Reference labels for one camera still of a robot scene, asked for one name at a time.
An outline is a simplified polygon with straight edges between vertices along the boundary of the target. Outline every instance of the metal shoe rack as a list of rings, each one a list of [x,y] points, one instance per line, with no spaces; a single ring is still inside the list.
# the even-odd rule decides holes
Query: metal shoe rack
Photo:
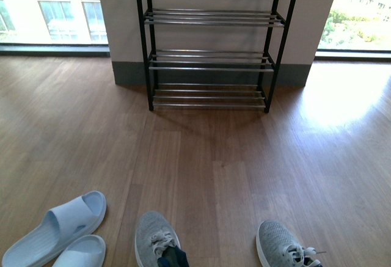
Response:
[[[154,106],[192,106],[204,108],[256,108],[267,113],[276,86],[282,55],[287,40],[296,0],[290,0],[284,18],[278,11],[279,0],[273,0],[270,11],[254,10],[199,10],[199,9],[155,9],[152,0],[147,0],[144,11],[142,0],[137,0],[137,11],[144,58],[145,82],[149,110]],[[265,27],[267,28],[263,51],[242,52],[224,50],[157,49],[155,25],[168,24],[197,26]],[[149,25],[150,49],[148,53],[146,25]],[[283,28],[277,59],[269,54],[273,29]],[[174,84],[159,82],[162,71],[197,73],[230,71],[258,74],[254,85],[242,84]],[[263,76],[272,74],[271,85],[266,94]]]

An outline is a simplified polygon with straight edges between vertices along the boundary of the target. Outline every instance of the shelf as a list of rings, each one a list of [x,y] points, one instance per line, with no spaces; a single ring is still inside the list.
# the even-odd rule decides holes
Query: shelf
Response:
[[[272,73],[268,60],[262,52],[160,49],[151,52],[148,69]]]
[[[268,11],[153,9],[144,14],[145,24],[201,26],[284,27],[285,20]]]
[[[266,11],[157,9],[153,7],[153,0],[146,0],[146,2],[147,10],[145,11],[143,0],[137,0],[137,14],[149,110],[153,111],[154,106],[168,106],[223,109],[263,108],[265,113],[269,112],[296,0],[290,0],[285,18],[278,12],[279,0],[273,0],[271,9]],[[264,27],[265,45],[263,51],[260,52],[158,49],[160,42],[156,42],[157,28],[155,25],[159,24],[175,27],[249,27],[247,28],[249,37],[256,35],[253,28]],[[282,29],[282,36],[278,54],[273,60],[269,47],[272,33],[276,28]],[[265,73],[271,74],[267,96],[263,89]],[[161,83],[162,79],[179,77],[191,79],[190,82],[198,84]],[[250,81],[252,86],[239,84]],[[235,84],[225,85],[226,82],[235,82]]]
[[[157,107],[263,109],[266,98],[253,85],[160,84]]]

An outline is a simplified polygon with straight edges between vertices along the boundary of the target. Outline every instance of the slide sandal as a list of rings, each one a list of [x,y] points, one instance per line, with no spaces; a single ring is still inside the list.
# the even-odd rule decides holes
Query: slide sandal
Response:
[[[86,235],[71,243],[53,267],[102,267],[106,244],[97,235]]]
[[[2,267],[41,267],[101,224],[106,198],[93,191],[50,209],[41,224],[5,252]]]

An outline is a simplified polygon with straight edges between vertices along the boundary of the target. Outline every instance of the white shoelace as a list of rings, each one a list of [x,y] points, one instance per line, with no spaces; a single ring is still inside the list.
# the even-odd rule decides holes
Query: white shoelace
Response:
[[[170,232],[160,230],[151,237],[151,246],[156,258],[159,259],[168,247],[175,247],[175,240]]]
[[[320,264],[319,260],[310,261],[311,264],[304,265],[305,258],[309,258],[312,260],[312,256],[316,254],[316,251],[313,247],[308,247],[304,249],[300,245],[292,244],[290,246],[284,247],[283,256],[289,258],[292,262],[292,266],[294,267],[315,267]]]

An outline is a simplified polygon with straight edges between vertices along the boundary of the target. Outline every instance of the sneaker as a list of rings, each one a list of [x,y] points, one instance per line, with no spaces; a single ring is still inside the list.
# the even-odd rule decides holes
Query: sneaker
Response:
[[[158,212],[146,212],[136,229],[134,249],[139,267],[158,267],[158,260],[168,248],[180,248],[174,229]]]
[[[257,232],[257,251],[263,267],[321,267],[312,256],[315,249],[304,249],[278,221],[263,221]]]

